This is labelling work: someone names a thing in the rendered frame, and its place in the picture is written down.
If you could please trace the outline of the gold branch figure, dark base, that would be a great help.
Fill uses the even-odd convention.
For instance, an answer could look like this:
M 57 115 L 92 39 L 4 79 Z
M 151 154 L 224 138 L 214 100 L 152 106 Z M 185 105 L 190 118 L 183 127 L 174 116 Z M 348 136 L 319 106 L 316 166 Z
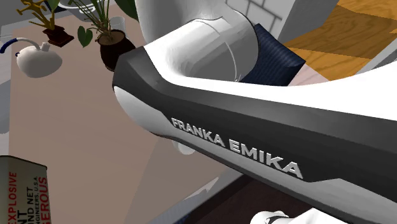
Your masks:
M 20 0 L 22 4 L 26 5 L 23 9 L 17 9 L 20 15 L 26 10 L 31 10 L 32 14 L 41 22 L 30 23 L 44 27 L 45 33 L 49 40 L 49 44 L 63 47 L 74 39 L 69 35 L 63 27 L 55 24 L 55 10 L 60 3 L 60 0 Z

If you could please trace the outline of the white watering can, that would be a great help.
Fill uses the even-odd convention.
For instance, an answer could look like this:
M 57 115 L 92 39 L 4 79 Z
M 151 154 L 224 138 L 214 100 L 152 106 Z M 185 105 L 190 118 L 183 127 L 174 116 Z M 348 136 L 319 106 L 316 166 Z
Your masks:
M 15 54 L 18 68 L 30 78 L 42 78 L 57 71 L 62 65 L 62 58 L 50 50 L 50 44 L 42 42 L 38 45 L 28 38 L 13 38 L 0 47 L 0 53 L 5 53 L 7 47 L 18 41 L 25 41 L 31 46 L 21 49 Z

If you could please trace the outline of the dark blue robot stand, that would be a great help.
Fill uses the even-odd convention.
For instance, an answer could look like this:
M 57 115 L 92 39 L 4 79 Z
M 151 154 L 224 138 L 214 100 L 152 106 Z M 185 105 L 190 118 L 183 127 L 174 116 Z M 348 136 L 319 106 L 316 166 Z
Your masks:
M 259 46 L 257 62 L 240 82 L 288 86 L 306 61 L 276 40 L 261 24 L 256 24 L 254 31 Z

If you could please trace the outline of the green plant in dark pot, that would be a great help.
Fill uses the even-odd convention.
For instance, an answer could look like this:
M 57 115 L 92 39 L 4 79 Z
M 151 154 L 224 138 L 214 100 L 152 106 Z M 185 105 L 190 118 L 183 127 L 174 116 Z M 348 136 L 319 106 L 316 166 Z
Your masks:
M 126 32 L 114 28 L 114 22 L 109 17 L 108 0 L 46 0 L 55 10 L 61 7 L 74 10 L 81 15 L 80 19 L 89 22 L 90 27 L 79 26 L 78 41 L 84 48 L 92 41 L 100 45 L 100 55 L 105 67 L 114 71 L 120 55 L 135 49 L 135 45 L 127 38 Z

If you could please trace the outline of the clear glass cup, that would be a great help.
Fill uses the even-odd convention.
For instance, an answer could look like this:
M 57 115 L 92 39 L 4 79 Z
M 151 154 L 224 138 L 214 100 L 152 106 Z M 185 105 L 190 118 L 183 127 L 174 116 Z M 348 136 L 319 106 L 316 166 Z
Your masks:
M 123 31 L 125 34 L 127 33 L 124 17 L 121 16 L 111 17 L 109 19 L 109 23 L 112 30 L 119 30 L 119 31 Z

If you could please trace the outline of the beige box with red lettering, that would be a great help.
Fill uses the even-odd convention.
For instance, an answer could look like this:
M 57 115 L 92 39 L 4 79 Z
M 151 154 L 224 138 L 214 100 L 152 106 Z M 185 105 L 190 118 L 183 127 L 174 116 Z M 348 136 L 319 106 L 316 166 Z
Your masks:
M 52 224 L 47 166 L 0 155 L 0 224 Z

